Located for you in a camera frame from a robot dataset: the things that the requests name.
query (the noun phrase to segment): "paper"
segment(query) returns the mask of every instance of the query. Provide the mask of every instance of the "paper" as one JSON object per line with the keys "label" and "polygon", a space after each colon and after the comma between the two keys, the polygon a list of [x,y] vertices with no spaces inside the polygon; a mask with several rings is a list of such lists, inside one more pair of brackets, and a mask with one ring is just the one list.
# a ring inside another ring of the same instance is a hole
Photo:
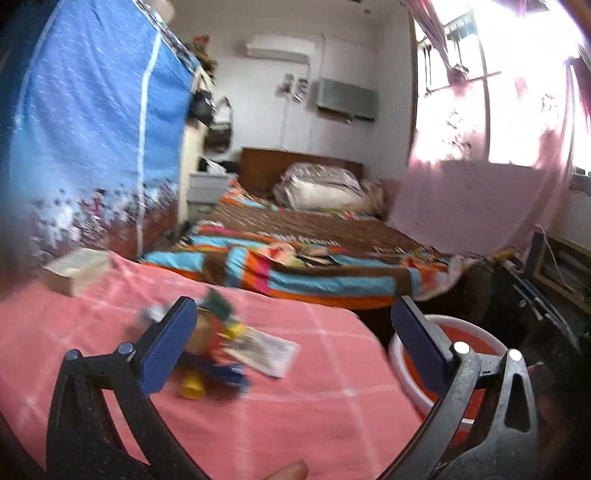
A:
{"label": "paper", "polygon": [[297,343],[248,328],[238,340],[224,351],[262,374],[284,378],[300,346]]}

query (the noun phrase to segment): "finger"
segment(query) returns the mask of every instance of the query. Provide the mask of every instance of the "finger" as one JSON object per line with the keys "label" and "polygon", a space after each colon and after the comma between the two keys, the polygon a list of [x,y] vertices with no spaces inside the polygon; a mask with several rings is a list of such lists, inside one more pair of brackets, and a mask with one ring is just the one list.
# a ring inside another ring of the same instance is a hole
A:
{"label": "finger", "polygon": [[308,466],[305,461],[298,460],[268,476],[265,480],[306,480],[306,477],[308,477]]}

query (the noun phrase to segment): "wooden headboard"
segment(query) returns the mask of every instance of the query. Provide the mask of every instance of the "wooden headboard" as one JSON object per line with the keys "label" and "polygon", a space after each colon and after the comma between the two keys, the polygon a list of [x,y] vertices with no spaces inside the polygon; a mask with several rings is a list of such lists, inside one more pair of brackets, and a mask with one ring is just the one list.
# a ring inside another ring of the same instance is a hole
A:
{"label": "wooden headboard", "polygon": [[288,167],[298,162],[346,168],[358,180],[363,179],[362,163],[282,150],[243,148],[238,182],[252,195],[262,198],[269,197],[272,195],[273,187],[281,181],[281,176]]}

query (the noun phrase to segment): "pink bedsheet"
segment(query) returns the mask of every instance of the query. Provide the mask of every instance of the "pink bedsheet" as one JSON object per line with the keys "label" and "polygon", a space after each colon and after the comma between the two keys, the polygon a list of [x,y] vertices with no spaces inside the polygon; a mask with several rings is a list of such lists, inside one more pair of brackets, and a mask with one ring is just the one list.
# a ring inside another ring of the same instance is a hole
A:
{"label": "pink bedsheet", "polygon": [[[44,465],[47,416],[61,359],[112,352],[137,339],[138,312],[206,285],[113,256],[113,270],[71,299],[34,282],[0,304],[0,410]],[[180,398],[173,381],[152,396],[185,449],[214,479],[260,480],[296,460],[311,479],[373,479],[397,456],[421,420],[402,393],[372,333],[347,310],[224,289],[247,325],[301,345],[283,380],[249,371],[240,399]],[[143,458],[121,411],[124,443]]]}

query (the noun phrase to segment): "drawer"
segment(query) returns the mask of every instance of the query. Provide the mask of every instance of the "drawer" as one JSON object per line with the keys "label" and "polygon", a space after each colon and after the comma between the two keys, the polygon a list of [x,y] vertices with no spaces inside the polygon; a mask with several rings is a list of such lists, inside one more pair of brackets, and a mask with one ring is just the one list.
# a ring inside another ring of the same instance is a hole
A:
{"label": "drawer", "polygon": [[209,175],[207,173],[191,173],[187,201],[193,203],[217,203],[230,186],[236,175]]}

